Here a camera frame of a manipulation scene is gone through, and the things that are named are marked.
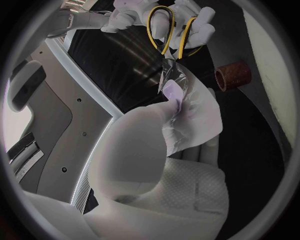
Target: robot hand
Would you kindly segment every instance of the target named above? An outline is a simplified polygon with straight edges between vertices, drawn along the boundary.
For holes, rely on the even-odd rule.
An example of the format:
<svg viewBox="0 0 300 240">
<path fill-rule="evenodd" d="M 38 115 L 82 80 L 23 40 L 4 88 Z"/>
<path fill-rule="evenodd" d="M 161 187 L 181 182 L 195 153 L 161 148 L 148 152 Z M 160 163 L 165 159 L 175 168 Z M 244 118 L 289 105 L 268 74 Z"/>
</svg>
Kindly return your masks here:
<svg viewBox="0 0 300 240">
<path fill-rule="evenodd" d="M 119 30 L 127 29 L 132 25 L 147 25 L 147 19 L 150 11 L 158 6 L 158 0 L 115 0 L 113 13 L 107 13 L 109 16 L 108 25 L 101 28 L 103 32 L 116 33 Z M 178 49 L 183 26 L 193 18 L 197 17 L 192 23 L 190 37 L 185 46 L 186 49 L 196 48 L 205 45 L 215 28 L 209 24 L 215 15 L 215 11 L 210 7 L 201 8 L 193 0 L 175 0 L 175 4 L 169 6 L 174 12 L 176 27 L 169 46 L 172 49 Z M 161 10 L 154 14 L 151 22 L 152 36 L 155 39 L 163 39 L 169 30 L 169 16 Z"/>
</svg>

